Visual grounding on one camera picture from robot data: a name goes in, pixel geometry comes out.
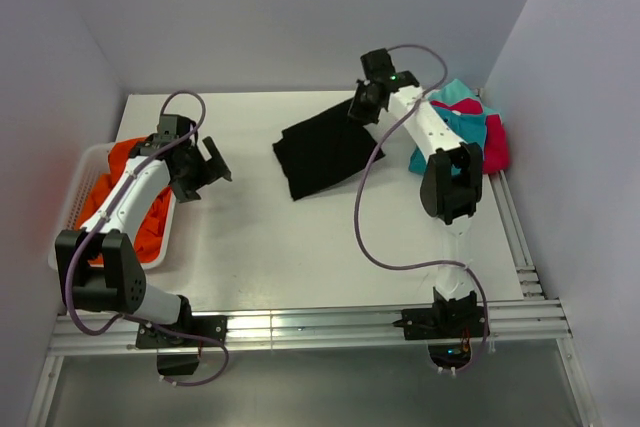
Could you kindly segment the black t-shirt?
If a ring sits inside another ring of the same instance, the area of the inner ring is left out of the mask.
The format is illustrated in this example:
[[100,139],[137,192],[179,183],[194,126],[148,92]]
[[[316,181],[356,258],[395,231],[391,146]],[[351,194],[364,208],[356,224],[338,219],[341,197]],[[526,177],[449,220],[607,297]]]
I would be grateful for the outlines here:
[[331,188],[366,167],[377,142],[348,116],[351,103],[347,99],[284,129],[273,144],[293,200]]

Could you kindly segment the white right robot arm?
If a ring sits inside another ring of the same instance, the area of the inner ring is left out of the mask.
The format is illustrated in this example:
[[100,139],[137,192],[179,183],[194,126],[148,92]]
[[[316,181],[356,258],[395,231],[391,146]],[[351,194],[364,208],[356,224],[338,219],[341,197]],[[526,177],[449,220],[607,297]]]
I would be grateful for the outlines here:
[[[361,56],[364,77],[357,83],[348,115],[368,125],[377,123],[386,111],[395,122],[384,139],[399,128],[409,133],[427,163],[419,191],[421,205],[448,235],[460,240],[482,198],[482,149],[451,130],[428,101],[432,90],[421,86],[411,72],[397,70],[391,53],[381,48]],[[488,300],[469,263],[455,258],[423,261],[417,266],[437,271],[434,301],[424,322],[407,319],[404,330],[435,338],[487,339]]]

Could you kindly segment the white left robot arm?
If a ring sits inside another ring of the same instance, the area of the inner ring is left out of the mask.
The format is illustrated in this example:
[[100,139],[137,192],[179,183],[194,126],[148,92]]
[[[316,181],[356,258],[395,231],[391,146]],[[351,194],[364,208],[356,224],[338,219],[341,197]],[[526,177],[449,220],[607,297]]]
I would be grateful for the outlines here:
[[82,332],[97,336],[79,311],[110,312],[116,319],[138,322],[172,346],[201,342],[198,324],[186,297],[151,286],[134,249],[134,240],[159,193],[170,188],[179,203],[199,199],[199,191],[231,172],[210,137],[203,157],[197,143],[198,123],[163,114],[154,134],[131,150],[125,169],[106,200],[78,230],[63,230],[55,240],[63,302]]

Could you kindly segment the orange shirt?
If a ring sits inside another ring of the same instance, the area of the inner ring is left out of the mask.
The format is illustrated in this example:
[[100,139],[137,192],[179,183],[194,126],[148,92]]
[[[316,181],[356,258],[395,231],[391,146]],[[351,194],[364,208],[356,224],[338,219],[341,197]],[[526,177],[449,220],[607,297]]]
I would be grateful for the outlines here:
[[[111,194],[124,172],[130,150],[142,140],[143,137],[116,142],[108,149],[108,155],[104,157],[108,167],[90,183],[92,189],[87,194],[75,222],[76,229],[95,214]],[[137,232],[134,248],[143,268],[150,267],[161,256],[163,239],[166,237],[166,223],[170,218],[171,199],[171,188],[164,188],[150,206]]]

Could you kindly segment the light turquoise shirt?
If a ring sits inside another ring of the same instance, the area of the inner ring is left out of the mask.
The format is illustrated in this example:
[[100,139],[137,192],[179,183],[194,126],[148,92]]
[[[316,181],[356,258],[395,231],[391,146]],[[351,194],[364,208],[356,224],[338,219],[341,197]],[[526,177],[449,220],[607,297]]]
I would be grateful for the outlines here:
[[467,99],[477,100],[478,97],[464,82],[459,79],[453,79],[439,90],[434,90],[430,93],[428,99],[446,106],[453,106]]

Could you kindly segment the white plastic basket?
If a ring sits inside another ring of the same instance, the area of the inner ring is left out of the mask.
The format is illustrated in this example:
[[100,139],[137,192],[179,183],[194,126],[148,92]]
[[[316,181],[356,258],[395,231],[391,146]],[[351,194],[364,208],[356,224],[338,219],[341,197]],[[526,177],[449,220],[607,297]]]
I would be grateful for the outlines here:
[[[79,164],[75,170],[71,182],[70,190],[67,194],[61,214],[59,216],[56,227],[57,231],[75,228],[75,222],[80,211],[82,210],[87,194],[92,189],[90,183],[107,169],[108,165],[104,157],[108,155],[108,149],[114,143],[116,142],[94,145],[87,149],[80,158]],[[161,256],[159,260],[152,263],[150,267],[144,268],[145,270],[150,270],[160,266],[166,257],[175,205],[176,200],[175,196],[172,193],[169,212],[170,218],[167,219],[166,223],[166,237],[163,239]]]

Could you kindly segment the teal shirt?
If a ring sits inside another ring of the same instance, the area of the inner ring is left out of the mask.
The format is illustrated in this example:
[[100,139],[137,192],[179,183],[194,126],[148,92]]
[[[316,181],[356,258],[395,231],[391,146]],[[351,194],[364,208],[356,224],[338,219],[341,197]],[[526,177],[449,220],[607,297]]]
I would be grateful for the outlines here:
[[[486,114],[464,114],[461,110],[449,110],[441,106],[435,106],[434,109],[455,134],[466,143],[477,143],[482,152],[485,152],[488,138]],[[420,148],[416,147],[410,156],[408,170],[413,174],[423,175],[426,169],[427,160]]]

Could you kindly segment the magenta shirt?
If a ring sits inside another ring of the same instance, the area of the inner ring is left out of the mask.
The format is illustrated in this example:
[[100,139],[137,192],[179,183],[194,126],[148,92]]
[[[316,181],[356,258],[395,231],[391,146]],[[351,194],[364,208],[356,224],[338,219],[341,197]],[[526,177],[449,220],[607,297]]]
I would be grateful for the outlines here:
[[488,138],[485,143],[485,152],[483,152],[483,173],[485,175],[494,174],[509,166],[510,153],[507,134],[497,112],[485,107],[479,100],[471,99],[461,101],[453,106],[446,106],[435,101],[430,101],[430,104],[433,107],[441,106],[449,110],[461,110],[464,114],[480,114],[481,112],[486,114]]

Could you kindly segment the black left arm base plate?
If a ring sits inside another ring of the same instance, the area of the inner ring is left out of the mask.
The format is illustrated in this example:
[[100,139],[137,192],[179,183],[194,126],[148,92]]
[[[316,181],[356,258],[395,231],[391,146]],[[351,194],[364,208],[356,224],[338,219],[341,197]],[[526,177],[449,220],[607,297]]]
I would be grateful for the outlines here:
[[141,350],[217,347],[226,341],[226,315],[194,316],[186,324],[139,327],[135,347]]

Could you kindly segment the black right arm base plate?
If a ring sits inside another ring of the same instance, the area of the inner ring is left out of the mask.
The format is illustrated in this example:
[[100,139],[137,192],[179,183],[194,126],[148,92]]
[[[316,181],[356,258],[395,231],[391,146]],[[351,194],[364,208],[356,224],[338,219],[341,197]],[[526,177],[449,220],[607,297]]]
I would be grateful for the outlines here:
[[429,307],[403,309],[393,326],[403,330],[407,341],[446,340],[482,338],[487,323],[481,307],[466,311]]

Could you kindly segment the aluminium rail frame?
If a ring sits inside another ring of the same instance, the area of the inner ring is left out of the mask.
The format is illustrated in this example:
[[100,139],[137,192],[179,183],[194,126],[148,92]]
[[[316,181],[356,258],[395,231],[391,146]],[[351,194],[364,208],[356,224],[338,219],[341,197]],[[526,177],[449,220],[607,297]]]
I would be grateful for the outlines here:
[[[204,134],[222,140],[234,160],[234,180],[241,197],[262,195],[265,206],[254,228],[240,237],[255,241],[260,231],[298,240],[296,224],[310,211],[284,194],[270,140],[286,123],[340,101],[340,91],[208,93]],[[549,341],[559,360],[555,370],[569,392],[577,426],[598,426],[601,417],[591,394],[573,341],[573,333],[559,300],[547,297],[529,252],[524,231],[504,173],[484,181],[485,194],[477,231],[490,239],[472,237],[474,266],[482,285],[494,294],[489,304],[491,336],[488,352],[474,364],[483,372],[497,355],[500,342]],[[230,264],[214,260],[218,252],[216,226],[229,214],[207,217],[201,247],[185,250],[185,262],[175,276],[154,274],[165,286],[181,286],[202,314],[229,319],[227,341],[233,355],[322,349],[398,347],[404,344],[392,319],[404,308],[426,304],[426,288],[433,274],[417,274],[418,291],[408,293],[408,281],[393,281],[359,252],[352,232],[353,196],[349,192],[323,200],[328,217],[311,229],[314,236],[330,235],[344,257],[311,259],[292,252],[277,256],[266,279],[259,279],[252,257],[238,253]]]

